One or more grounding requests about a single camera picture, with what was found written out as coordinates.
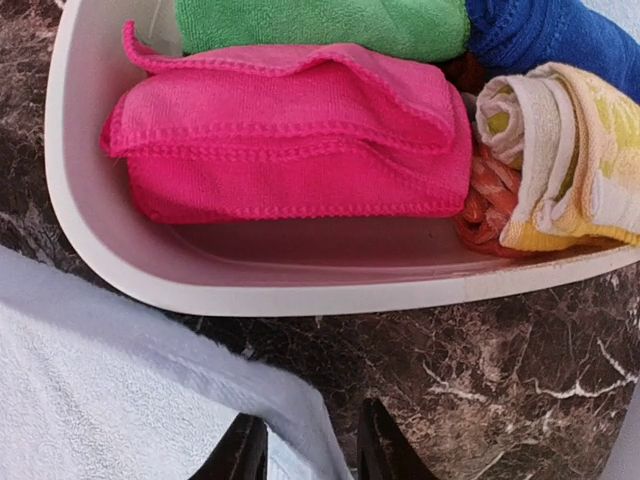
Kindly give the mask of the large light blue towel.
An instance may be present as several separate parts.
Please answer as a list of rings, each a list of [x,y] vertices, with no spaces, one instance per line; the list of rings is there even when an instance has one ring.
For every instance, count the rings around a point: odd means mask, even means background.
[[[271,479],[347,479],[322,395],[159,312],[1,252],[1,475],[186,479],[239,414]]]

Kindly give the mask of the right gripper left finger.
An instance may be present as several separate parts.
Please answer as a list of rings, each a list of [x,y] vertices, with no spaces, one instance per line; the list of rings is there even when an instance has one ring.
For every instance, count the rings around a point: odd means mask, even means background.
[[[267,453],[264,421],[240,413],[190,480],[266,480]]]

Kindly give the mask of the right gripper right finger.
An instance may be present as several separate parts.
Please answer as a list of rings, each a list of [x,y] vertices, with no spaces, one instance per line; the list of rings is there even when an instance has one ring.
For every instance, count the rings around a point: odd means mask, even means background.
[[[357,434],[358,478],[427,480],[430,470],[379,399],[362,403]]]

